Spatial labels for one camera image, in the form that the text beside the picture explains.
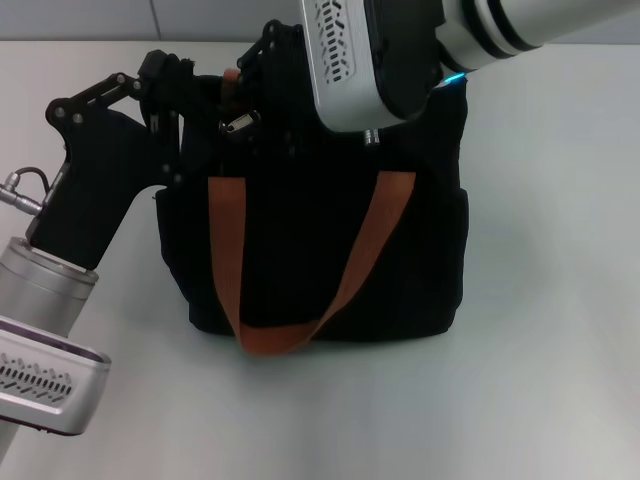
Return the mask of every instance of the bag strap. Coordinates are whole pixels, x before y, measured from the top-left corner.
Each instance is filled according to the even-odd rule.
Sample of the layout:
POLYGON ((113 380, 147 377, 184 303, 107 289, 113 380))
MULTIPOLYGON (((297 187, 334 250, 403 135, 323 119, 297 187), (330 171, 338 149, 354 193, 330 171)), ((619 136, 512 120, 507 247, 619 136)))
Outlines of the bag strap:
POLYGON ((245 242, 244 178, 209 179, 209 220, 213 280, 220 303, 240 345, 255 355, 281 355, 306 345, 322 326, 355 297, 404 213, 416 174, 380 172, 338 292, 322 318, 301 324, 254 328, 240 320, 245 242))

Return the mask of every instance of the black bag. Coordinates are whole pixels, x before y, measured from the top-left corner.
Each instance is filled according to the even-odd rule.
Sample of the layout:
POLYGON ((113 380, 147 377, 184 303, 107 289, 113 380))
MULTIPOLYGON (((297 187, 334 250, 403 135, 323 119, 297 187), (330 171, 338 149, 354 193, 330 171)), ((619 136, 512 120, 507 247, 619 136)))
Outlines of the black bag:
MULTIPOLYGON (((202 79, 216 107, 221 85, 202 79)), ((180 188, 157 195, 162 255, 191 322, 235 333, 256 354, 311 338, 446 332, 462 300, 468 233, 458 170, 466 81, 433 91, 421 118, 381 132, 373 149, 362 135, 324 131, 310 114, 294 121, 265 100, 272 93, 255 95, 261 125, 240 143, 205 138, 187 119, 181 156, 196 167, 180 188), (376 215, 397 218, 382 221, 388 231, 378 235, 376 215)))

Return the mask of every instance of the ventilation grille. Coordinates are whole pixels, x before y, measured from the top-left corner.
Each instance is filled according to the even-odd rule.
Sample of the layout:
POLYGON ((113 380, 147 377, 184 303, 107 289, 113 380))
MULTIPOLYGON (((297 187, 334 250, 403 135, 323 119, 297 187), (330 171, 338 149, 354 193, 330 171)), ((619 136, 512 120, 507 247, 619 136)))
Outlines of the ventilation grille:
POLYGON ((0 354, 0 392, 32 402, 57 405, 72 391, 68 373, 42 369, 37 363, 25 363, 0 354))
POLYGON ((355 68, 344 0, 316 0, 321 59, 327 83, 348 79, 355 68))

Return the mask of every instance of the orange strap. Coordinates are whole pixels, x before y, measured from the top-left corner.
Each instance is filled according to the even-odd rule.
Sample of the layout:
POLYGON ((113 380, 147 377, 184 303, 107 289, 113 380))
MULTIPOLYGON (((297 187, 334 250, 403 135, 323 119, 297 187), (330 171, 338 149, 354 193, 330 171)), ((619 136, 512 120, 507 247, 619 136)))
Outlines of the orange strap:
POLYGON ((381 172, 369 210, 344 270, 335 299, 322 318, 301 324, 254 328, 240 321, 246 221, 244 178, 209 179, 209 220, 213 280, 220 303, 240 345, 255 355, 280 355, 306 345, 344 308, 369 277, 413 193, 415 173, 381 172))

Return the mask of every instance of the white table surface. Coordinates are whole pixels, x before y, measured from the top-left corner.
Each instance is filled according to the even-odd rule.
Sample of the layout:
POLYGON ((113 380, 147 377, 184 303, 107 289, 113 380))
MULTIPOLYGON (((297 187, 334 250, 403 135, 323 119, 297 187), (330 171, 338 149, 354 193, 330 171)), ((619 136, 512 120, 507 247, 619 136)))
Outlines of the white table surface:
MULTIPOLYGON (((0 43, 0 175, 53 176, 49 101, 154 48, 221 73, 246 45, 0 43)), ((73 439, 21 429, 0 478, 640 478, 638 84, 640 47, 547 47, 474 75, 465 299, 437 338, 250 358, 189 324, 143 192, 72 332, 114 360, 97 416, 73 439)), ((28 219, 0 206, 0 223, 4 245, 28 219)))

